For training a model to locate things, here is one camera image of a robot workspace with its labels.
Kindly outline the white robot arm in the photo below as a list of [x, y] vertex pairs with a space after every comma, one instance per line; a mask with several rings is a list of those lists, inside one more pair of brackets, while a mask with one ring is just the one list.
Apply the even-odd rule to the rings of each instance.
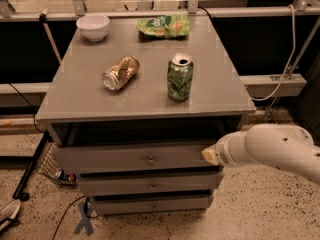
[[320, 148], [311, 134], [297, 125], [254, 125], [223, 136], [202, 155], [212, 165], [236, 168], [262, 164], [320, 185]]

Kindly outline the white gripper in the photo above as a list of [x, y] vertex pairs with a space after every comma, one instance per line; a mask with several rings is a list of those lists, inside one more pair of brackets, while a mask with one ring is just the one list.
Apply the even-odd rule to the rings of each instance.
[[229, 151], [229, 144], [232, 137], [233, 134], [225, 135], [217, 141], [215, 146], [211, 145], [202, 150], [201, 153], [204, 159], [214, 166], [218, 165], [219, 160], [224, 167], [236, 167], [237, 164]]

